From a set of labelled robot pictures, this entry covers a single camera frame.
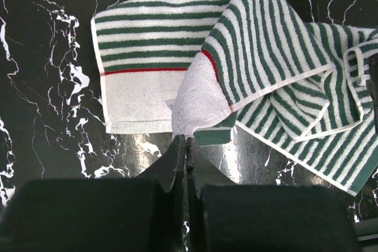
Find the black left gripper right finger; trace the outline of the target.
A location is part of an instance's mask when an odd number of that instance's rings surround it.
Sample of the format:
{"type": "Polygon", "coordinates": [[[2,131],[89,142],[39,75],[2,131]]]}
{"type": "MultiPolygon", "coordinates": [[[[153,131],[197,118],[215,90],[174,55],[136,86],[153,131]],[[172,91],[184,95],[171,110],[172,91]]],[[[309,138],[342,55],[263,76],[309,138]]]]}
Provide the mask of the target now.
{"type": "Polygon", "coordinates": [[[341,201],[322,186],[238,185],[187,140],[193,251],[360,251],[341,201]]]}

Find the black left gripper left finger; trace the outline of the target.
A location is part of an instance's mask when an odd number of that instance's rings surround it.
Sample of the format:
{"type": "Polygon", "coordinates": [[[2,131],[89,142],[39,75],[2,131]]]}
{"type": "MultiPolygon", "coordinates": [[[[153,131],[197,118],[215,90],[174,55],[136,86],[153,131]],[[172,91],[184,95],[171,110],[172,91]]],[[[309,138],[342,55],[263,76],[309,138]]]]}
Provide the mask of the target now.
{"type": "Polygon", "coordinates": [[[134,178],[29,181],[1,213],[1,250],[183,251],[185,147],[134,178]]]}

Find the green white striped towel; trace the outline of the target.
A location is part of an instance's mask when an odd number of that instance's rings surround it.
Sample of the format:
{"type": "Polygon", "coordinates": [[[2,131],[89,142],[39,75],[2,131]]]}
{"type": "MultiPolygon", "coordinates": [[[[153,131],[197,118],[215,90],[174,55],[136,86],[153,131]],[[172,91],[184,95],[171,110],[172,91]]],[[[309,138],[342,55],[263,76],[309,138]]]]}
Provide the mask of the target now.
{"type": "Polygon", "coordinates": [[[356,195],[377,166],[377,30],[286,0],[130,0],[91,20],[105,128],[202,145],[234,125],[356,195]]]}

